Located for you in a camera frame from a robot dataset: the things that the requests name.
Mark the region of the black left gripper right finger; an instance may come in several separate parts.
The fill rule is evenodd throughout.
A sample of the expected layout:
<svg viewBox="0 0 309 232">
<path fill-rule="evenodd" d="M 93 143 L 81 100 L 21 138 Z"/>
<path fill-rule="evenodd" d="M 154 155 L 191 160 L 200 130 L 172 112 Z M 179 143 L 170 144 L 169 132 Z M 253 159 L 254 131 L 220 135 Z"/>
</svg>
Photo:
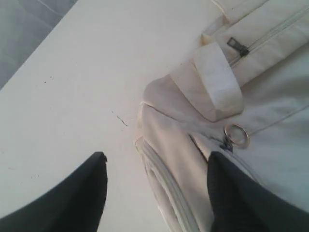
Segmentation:
<svg viewBox="0 0 309 232">
<path fill-rule="evenodd" d="M 307 232 L 309 214 L 249 178 L 220 152 L 208 158 L 213 232 Z"/>
</svg>

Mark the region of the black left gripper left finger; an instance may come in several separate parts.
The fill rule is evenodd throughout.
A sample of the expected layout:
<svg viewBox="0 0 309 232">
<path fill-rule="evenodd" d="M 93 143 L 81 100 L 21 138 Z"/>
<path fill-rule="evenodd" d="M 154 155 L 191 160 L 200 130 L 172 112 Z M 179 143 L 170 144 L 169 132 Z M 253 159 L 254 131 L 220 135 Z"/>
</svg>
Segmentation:
<svg viewBox="0 0 309 232">
<path fill-rule="evenodd" d="M 2 232 L 96 232 L 108 189 L 107 158 L 95 152 L 66 179 L 1 218 Z"/>
</svg>

